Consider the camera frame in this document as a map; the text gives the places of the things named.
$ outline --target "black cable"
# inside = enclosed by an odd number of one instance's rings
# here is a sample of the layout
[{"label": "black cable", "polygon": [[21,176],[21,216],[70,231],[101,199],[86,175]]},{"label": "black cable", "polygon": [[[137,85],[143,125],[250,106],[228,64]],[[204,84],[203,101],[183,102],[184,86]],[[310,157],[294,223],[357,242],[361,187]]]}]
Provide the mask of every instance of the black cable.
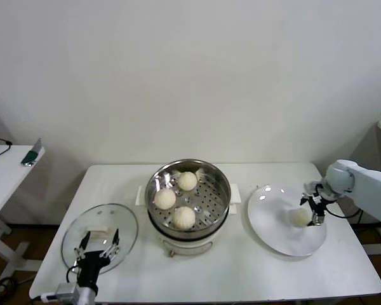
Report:
[{"label": "black cable", "polygon": [[361,218],[363,217],[364,211],[361,210],[360,216],[358,217],[357,224],[361,222]]},{"label": "black cable", "polygon": [[6,143],[6,145],[8,145],[8,147],[7,147],[7,149],[5,151],[0,152],[0,156],[1,156],[2,154],[4,154],[5,152],[10,150],[11,146],[13,145],[13,143],[11,141],[9,141],[9,140],[5,140],[5,139],[2,139],[2,138],[0,138],[0,141],[3,141],[4,143]]},{"label": "black cable", "polygon": [[40,301],[41,300],[41,297],[40,296],[37,296],[31,300],[28,301],[28,303],[25,303],[25,305],[34,305],[34,302],[35,301]]},{"label": "black cable", "polygon": [[18,286],[33,281],[34,278],[28,278],[19,283],[12,277],[6,277],[0,279],[0,304],[3,304],[4,301],[7,301],[15,295],[16,289]]},{"label": "black cable", "polygon": [[361,302],[362,305],[367,305],[367,303],[365,303],[365,301],[363,300],[362,297],[358,297],[358,298],[359,298],[359,300],[360,300],[360,302]]},{"label": "black cable", "polygon": [[330,215],[333,215],[334,217],[342,218],[342,219],[353,218],[353,217],[355,217],[359,212],[362,211],[362,210],[359,208],[359,209],[357,210],[357,212],[354,213],[353,215],[350,215],[350,216],[340,216],[340,215],[334,214],[333,212],[329,211],[329,209],[328,209],[328,207],[327,207],[326,205],[324,206],[324,209],[325,209]]},{"label": "black cable", "polygon": [[73,270],[77,268],[77,266],[72,266],[70,268],[68,268],[68,271],[66,271],[66,282],[69,283],[69,273]]}]

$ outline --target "stainless steel pot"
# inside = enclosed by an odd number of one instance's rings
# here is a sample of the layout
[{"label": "stainless steel pot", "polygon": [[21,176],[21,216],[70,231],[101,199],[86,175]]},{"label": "stainless steel pot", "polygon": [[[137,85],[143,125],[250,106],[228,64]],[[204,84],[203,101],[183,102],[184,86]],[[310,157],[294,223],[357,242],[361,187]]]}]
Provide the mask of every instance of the stainless steel pot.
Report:
[{"label": "stainless steel pot", "polygon": [[[182,172],[193,172],[197,186],[183,191],[177,185]],[[162,188],[172,189],[177,200],[168,210],[159,209],[154,203],[155,194]],[[224,223],[229,213],[231,191],[225,175],[214,165],[195,159],[183,159],[160,168],[145,189],[145,202],[151,222],[158,231],[179,241],[196,241],[213,234]],[[196,223],[186,231],[173,226],[172,217],[179,207],[195,211]]]}]

